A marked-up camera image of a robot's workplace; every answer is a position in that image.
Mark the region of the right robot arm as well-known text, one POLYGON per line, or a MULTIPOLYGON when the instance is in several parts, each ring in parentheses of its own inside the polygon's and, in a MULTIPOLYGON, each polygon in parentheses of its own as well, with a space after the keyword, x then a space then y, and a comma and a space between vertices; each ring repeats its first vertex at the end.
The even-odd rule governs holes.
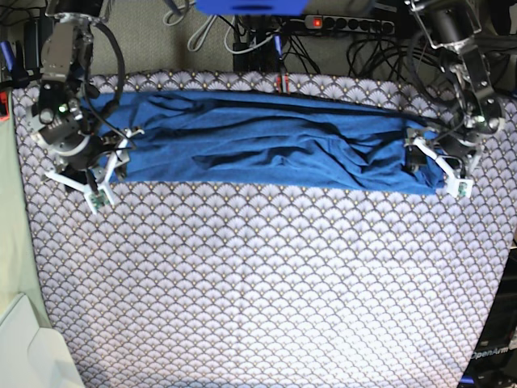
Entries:
POLYGON ((56 20, 41 52, 43 73, 37 102, 27 114, 28 132, 40 146, 53 151, 69 177, 84 182, 110 177, 101 158, 112 159, 114 175, 127 176, 128 152, 134 144, 130 131, 110 124, 124 89, 125 62, 121 48, 107 26, 110 1, 51 1, 46 16, 56 20), (94 37, 97 28, 108 39, 117 61, 113 97, 102 108, 92 101, 100 96, 90 82, 94 37))

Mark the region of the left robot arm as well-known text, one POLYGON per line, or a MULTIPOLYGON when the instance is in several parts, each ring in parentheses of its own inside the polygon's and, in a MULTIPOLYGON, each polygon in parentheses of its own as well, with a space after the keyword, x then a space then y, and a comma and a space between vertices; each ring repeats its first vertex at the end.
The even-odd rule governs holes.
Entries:
POLYGON ((505 126, 505 116, 492 83, 485 56, 475 37, 481 31, 476 12, 466 1, 408 1, 406 5, 421 30, 410 42, 408 54, 422 36, 434 50, 456 55, 442 64, 443 74, 456 90, 459 122, 433 141, 413 142, 443 168, 449 179, 465 180, 479 163, 481 141, 505 126))

